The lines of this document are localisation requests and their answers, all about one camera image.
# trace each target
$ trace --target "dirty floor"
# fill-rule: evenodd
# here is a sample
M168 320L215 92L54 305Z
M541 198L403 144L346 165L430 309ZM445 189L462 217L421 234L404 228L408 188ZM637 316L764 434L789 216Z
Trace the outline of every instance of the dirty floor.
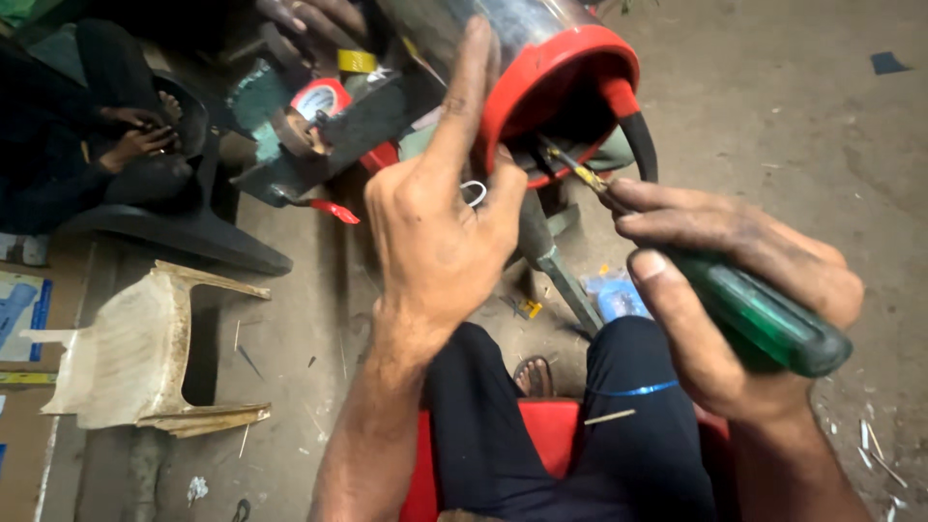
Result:
M610 4L607 25L641 60L638 100L662 182L763 205L836 245L868 284L851 330L857 351L818 383L814 405L878 519L890 493L909 503L897 521L928 518L928 206L920 204L928 197L928 7L922 0L640 0L621 17ZM869 56L882 51L914 70L874 75ZM621 174L637 175L634 167ZM612 232L609 213L577 184L569 191L582 222L559 245L574 273L621 266L630 245ZM254 519L303 519L367 345L380 275L363 227L248 196L239 224L295 268L263 281L273 301L236 300L219 310L216 401L271 401L273 412L251 426L240 458L243 428L176 441L161 471L159 520L231 519L242 498ZM507 279L523 270L511 268ZM545 305L534 320L513 318L495 298L473 320L496 338L510 368L520 355L556 359L558 391L576 395L586 342L563 327L573 317L556 292L545 297L550 282L535 275L532 283ZM233 351L239 322L238 343L261 377ZM861 417L908 489L864 467L856 449ZM205 476L210 491L188 508L193 476Z

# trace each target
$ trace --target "screwdriver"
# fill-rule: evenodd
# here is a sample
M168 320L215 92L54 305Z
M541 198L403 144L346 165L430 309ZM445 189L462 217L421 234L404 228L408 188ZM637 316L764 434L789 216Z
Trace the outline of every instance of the screwdriver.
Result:
M549 138L538 135L551 158L568 166L620 215L634 214L609 192L606 183ZM723 255L656 245L687 278L746 368L770 372L780 368L805 377L838 369L854 346L844 334L815 313L729 264Z

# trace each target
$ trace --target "red plastic scrap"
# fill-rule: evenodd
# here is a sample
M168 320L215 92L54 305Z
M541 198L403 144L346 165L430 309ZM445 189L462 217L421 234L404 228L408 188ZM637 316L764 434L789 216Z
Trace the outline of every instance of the red plastic scrap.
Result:
M342 222L348 223L349 225L357 225L361 222L361 220L352 214L350 210L333 202L313 199L309 201L309 206L315 208L316 210L321 210L326 214L332 214L335 217L338 217Z

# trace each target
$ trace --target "foot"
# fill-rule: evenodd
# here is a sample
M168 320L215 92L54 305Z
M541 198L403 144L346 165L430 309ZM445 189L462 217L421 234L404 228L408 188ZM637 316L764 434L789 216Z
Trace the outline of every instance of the foot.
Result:
M180 122L181 117L184 115L184 112L181 111L180 102L177 101L177 98L169 95L164 91L158 91L158 96L161 98L161 103L164 105L164 111L168 113L168 117L171 118L171 125L177 125L177 122Z
M543 357L534 356L523 361L516 369L514 379L526 397L554 397L551 370Z

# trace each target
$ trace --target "fingernail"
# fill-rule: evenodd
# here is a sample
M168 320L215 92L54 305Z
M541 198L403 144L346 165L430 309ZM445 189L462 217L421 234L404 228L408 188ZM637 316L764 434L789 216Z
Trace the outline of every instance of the fingernail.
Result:
M642 250L632 257L631 268L635 279L647 281L663 272L667 268L667 261L656 250Z

